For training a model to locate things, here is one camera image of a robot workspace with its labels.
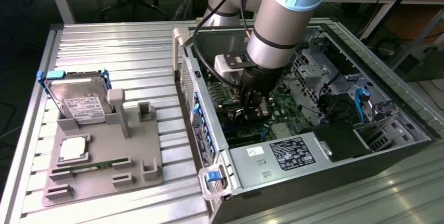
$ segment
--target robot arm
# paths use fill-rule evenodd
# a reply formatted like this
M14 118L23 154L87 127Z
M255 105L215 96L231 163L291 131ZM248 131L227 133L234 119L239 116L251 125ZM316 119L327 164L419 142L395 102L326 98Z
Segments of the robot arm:
M207 15L222 0L210 0ZM227 0L212 16L210 25L239 24L239 1ZM255 10L260 5L246 59L254 66L244 68L240 79L240 99L247 109L264 109L264 100L275 89L283 68L304 36L314 12L323 0L246 0Z

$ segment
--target white sticker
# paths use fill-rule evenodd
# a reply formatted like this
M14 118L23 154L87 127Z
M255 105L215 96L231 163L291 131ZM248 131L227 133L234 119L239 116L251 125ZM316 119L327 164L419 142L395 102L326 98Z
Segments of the white sticker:
M75 120L91 120L106 117L99 97L70 98L64 100Z
M99 170L99 167L94 166L94 167L90 167L90 168L74 169L71 172L75 174L75 173L80 173L80 172L94 171L94 170Z
M248 152L248 156L255 156L255 155L264 154L264 149L262 146L258 146L258 147L247 149L247 152Z
M67 140L62 142L59 156L64 160L80 158L84 154L84 143L84 137L67 138Z

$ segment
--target circuit board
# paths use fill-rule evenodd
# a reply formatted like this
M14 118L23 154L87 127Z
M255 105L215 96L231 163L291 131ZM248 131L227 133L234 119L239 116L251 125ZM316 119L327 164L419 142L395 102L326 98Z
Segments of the circuit board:
M279 81L275 91L270 94L271 101L268 103L274 107L271 119L242 126L232 125L230 117L230 114L243 109L236 89L222 82L208 82L207 87L231 148L294 136L311 126L283 81Z

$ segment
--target power supply label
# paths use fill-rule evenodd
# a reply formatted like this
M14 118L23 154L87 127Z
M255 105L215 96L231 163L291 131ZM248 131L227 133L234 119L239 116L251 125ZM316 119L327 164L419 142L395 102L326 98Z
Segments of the power supply label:
M300 137L270 144L280 168L287 171L316 163Z
M99 97L70 98L64 103L78 121L106 117Z

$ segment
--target hard drive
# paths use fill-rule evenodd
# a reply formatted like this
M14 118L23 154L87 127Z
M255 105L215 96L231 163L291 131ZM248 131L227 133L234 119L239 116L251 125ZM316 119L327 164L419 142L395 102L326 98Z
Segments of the hard drive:
M107 102L111 89L107 71L68 74L50 71L44 87L64 118L74 118L79 124L102 123L106 114L114 113Z

